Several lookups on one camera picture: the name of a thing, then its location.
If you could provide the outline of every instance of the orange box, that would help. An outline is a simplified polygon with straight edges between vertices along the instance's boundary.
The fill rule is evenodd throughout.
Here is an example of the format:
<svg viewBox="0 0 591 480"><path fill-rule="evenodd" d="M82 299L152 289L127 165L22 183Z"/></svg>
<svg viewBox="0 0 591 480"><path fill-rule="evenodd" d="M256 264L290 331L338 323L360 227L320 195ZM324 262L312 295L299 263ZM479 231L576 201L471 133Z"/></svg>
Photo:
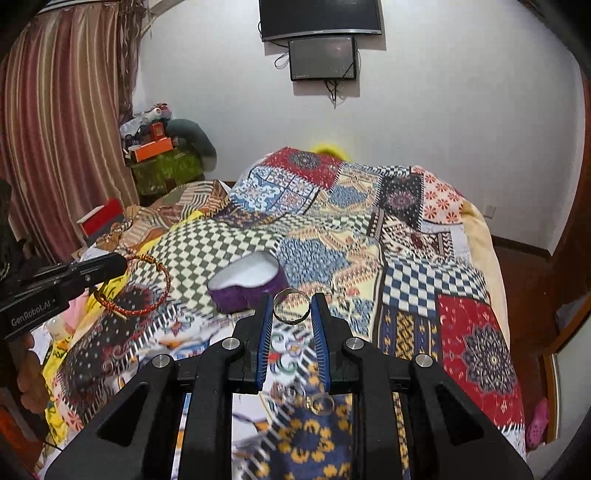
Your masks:
<svg viewBox="0 0 591 480"><path fill-rule="evenodd" d="M172 149L173 142L167 137L142 145L137 150L134 150L134 154L136 161L143 161Z"/></svg>

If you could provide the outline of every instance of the metal screw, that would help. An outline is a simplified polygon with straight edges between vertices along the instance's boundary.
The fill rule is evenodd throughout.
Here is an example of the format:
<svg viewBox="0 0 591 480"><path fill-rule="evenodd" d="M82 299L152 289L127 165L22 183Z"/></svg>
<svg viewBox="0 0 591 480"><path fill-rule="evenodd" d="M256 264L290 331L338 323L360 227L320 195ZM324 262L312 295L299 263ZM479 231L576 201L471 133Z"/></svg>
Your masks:
<svg viewBox="0 0 591 480"><path fill-rule="evenodd" d="M347 338L345 345L351 348L351 350L359 350L363 347L363 340L357 337Z"/></svg>
<svg viewBox="0 0 591 480"><path fill-rule="evenodd" d="M159 355L156 355L152 359L152 365L154 365L156 368L164 368L169 363L170 363L170 357L168 355L164 354L164 353L161 353Z"/></svg>
<svg viewBox="0 0 591 480"><path fill-rule="evenodd" d="M240 346L240 340L234 337L228 337L222 342L222 347L226 350L234 350Z"/></svg>
<svg viewBox="0 0 591 480"><path fill-rule="evenodd" d="M427 368L433 365L433 358L431 358L428 355L425 355L424 353L417 355L417 357L414 360L416 361L418 366L423 368Z"/></svg>

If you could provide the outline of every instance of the ring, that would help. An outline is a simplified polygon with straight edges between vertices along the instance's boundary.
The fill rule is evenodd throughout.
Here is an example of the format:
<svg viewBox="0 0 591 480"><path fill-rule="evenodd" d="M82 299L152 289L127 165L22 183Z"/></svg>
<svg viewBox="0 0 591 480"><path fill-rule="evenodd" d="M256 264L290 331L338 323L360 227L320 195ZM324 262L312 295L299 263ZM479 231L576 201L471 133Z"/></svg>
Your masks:
<svg viewBox="0 0 591 480"><path fill-rule="evenodd" d="M322 404L323 405L322 408L316 408L314 406L315 402L323 401L325 398L328 398L330 400L330 408L324 409L323 404ZM318 415L320 417L326 417L335 411L335 400L333 397L328 395L328 393L320 392L320 393L314 394L310 397L309 408L314 415Z"/></svg>
<svg viewBox="0 0 591 480"><path fill-rule="evenodd" d="M286 320L285 318L282 318L279 315L277 315L276 308L279 306L279 304L283 300L285 300L287 298L288 295L292 295L292 294L301 295L302 297L304 297L306 299L306 301L308 302L308 310L306 310L306 313L303 316L301 316L300 318L298 318L296 320ZM308 295L306 295L304 292L298 290L297 288L289 287L289 288L286 288L285 290L281 290L273 298L273 315L275 316L275 318L277 318L277 320L279 320L282 323L285 323L286 325L297 325L298 323L301 323L304 320L306 320L308 318L309 314L310 314L310 297Z"/></svg>

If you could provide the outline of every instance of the wall-mounted monitor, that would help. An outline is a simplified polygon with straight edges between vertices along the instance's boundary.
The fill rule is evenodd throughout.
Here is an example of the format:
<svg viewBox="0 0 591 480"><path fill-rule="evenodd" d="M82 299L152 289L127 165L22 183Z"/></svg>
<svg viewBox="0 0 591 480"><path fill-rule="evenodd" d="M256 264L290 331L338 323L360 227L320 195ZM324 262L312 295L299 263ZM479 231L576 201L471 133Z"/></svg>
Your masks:
<svg viewBox="0 0 591 480"><path fill-rule="evenodd" d="M381 34L378 0L259 0L263 41L333 33Z"/></svg>
<svg viewBox="0 0 591 480"><path fill-rule="evenodd" d="M289 41L291 81L354 80L357 75L353 37L294 38Z"/></svg>

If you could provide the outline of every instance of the red patchwork square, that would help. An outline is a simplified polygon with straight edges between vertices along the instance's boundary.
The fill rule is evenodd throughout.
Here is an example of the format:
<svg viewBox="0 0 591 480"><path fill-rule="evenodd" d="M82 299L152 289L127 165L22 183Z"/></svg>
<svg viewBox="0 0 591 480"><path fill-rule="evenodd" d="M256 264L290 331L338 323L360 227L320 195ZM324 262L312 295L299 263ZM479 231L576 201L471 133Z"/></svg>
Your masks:
<svg viewBox="0 0 591 480"><path fill-rule="evenodd" d="M261 165L281 167L314 185L329 190L336 181L342 160L285 147L269 155Z"/></svg>
<svg viewBox="0 0 591 480"><path fill-rule="evenodd" d="M521 390L490 306L438 295L443 368L498 427L523 424Z"/></svg>

